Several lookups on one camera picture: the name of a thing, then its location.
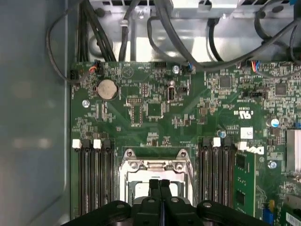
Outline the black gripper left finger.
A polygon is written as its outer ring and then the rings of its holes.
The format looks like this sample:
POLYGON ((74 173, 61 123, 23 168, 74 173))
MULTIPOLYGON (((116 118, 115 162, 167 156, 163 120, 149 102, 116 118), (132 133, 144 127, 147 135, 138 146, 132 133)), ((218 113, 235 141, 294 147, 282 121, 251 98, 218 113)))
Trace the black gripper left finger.
POLYGON ((158 226, 161 215, 159 180, 149 181, 149 195, 139 197, 131 206, 124 201, 112 201, 65 226, 158 226))

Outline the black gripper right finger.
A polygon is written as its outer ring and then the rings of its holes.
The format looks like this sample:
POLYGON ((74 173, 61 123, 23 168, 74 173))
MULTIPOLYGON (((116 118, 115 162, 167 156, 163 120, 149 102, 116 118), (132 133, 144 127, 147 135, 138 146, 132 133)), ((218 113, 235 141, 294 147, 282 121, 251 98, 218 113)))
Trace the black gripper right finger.
POLYGON ((170 181, 159 181, 168 226, 267 226, 268 223, 218 202, 205 200, 196 207, 172 196, 170 181))

